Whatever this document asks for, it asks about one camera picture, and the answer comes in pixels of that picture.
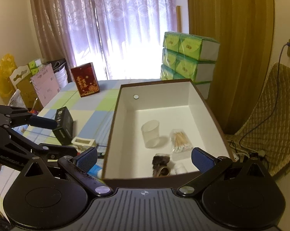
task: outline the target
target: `yellow plastic bag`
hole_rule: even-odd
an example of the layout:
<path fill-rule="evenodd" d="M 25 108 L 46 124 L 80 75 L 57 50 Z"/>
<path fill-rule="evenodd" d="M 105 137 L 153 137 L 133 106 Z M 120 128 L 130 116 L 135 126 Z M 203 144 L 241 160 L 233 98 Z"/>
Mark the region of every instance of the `yellow plastic bag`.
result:
<path fill-rule="evenodd" d="M 16 68 L 14 56 L 11 54 L 4 55 L 0 61 L 0 97 L 5 105 L 8 104 L 9 99 L 16 91 L 9 78 Z"/>

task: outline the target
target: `cardboard box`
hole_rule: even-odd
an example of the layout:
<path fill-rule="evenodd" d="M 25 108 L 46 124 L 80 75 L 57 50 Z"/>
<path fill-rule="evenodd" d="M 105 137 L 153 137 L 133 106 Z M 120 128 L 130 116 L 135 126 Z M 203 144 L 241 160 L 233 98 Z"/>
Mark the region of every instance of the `cardboard box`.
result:
<path fill-rule="evenodd" d="M 61 145 L 69 145 L 73 139 L 73 119 L 67 107 L 56 111 L 57 128 L 53 133 Z"/>
<path fill-rule="evenodd" d="M 17 88 L 20 90 L 20 95 L 27 108 L 32 108 L 36 98 L 38 97 L 33 85 L 30 82 L 30 79 L 31 75 L 27 76 L 17 84 Z M 37 111 L 41 111 L 43 109 L 43 106 L 39 99 L 35 105 L 35 109 Z"/>
<path fill-rule="evenodd" d="M 72 68 L 71 73 L 81 97 L 100 91 L 95 69 L 91 62 Z"/>
<path fill-rule="evenodd" d="M 160 140 L 158 146 L 145 148 L 141 127 L 150 120 L 159 121 Z M 233 158 L 218 122 L 190 80 L 125 84 L 115 107 L 102 178 L 152 177 L 153 157 L 172 151 L 169 136 L 173 129 L 183 129 L 193 147 L 215 157 Z M 177 162 L 188 172 L 197 171 L 188 155 Z"/>

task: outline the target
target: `plastic measuring cup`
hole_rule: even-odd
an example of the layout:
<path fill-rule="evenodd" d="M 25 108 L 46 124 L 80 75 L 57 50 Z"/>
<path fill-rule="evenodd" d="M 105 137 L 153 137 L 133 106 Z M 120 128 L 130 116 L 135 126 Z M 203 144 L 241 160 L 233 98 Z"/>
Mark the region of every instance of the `plastic measuring cup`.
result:
<path fill-rule="evenodd" d="M 159 131 L 160 123 L 157 120 L 151 120 L 146 122 L 142 127 L 142 134 L 146 148 L 152 148 L 158 145 L 159 143 Z"/>

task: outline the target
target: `white box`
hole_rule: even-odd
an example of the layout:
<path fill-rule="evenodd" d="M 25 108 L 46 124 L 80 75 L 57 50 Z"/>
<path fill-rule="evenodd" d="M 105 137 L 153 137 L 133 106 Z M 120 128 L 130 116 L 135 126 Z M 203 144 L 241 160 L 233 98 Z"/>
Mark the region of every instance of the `white box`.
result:
<path fill-rule="evenodd" d="M 150 120 L 160 122 L 161 145 L 148 149 L 141 127 Z M 172 129 L 183 129 L 194 147 L 215 157 L 233 158 L 215 117 L 189 79 L 125 84 L 117 99 L 102 178 L 152 177 L 154 155 L 171 153 Z M 178 163 L 188 172 L 197 171 L 191 158 Z"/>

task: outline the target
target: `lace curtain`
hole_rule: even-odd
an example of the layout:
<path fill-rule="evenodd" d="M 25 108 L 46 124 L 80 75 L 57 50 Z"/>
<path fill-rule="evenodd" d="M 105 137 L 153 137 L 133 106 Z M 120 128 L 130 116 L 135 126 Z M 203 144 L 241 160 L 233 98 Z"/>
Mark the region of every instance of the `lace curtain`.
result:
<path fill-rule="evenodd" d="M 158 78 L 174 0 L 31 0 L 43 57 L 93 62 L 98 80 Z"/>
<path fill-rule="evenodd" d="M 111 79 L 159 78 L 165 31 L 176 28 L 174 0 L 95 0 Z"/>

